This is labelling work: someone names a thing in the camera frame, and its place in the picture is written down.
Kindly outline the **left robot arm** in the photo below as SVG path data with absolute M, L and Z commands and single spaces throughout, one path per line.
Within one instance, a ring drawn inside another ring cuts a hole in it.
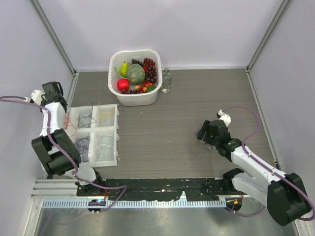
M 63 128 L 67 102 L 59 82 L 42 85 L 43 90 L 31 94 L 31 102 L 40 106 L 43 127 L 39 137 L 31 141 L 42 168 L 49 175 L 68 176 L 76 180 L 79 196 L 100 196 L 105 184 L 100 174 L 81 160 L 78 149 Z

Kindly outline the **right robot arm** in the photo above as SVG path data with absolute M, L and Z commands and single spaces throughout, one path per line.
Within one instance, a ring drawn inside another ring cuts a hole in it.
M 255 155 L 239 139 L 232 138 L 222 119 L 205 120 L 197 139 L 214 146 L 219 155 L 239 168 L 229 172 L 222 182 L 227 194 L 240 191 L 267 208 L 273 220 L 281 226 L 300 219 L 313 210 L 302 179 L 274 168 Z

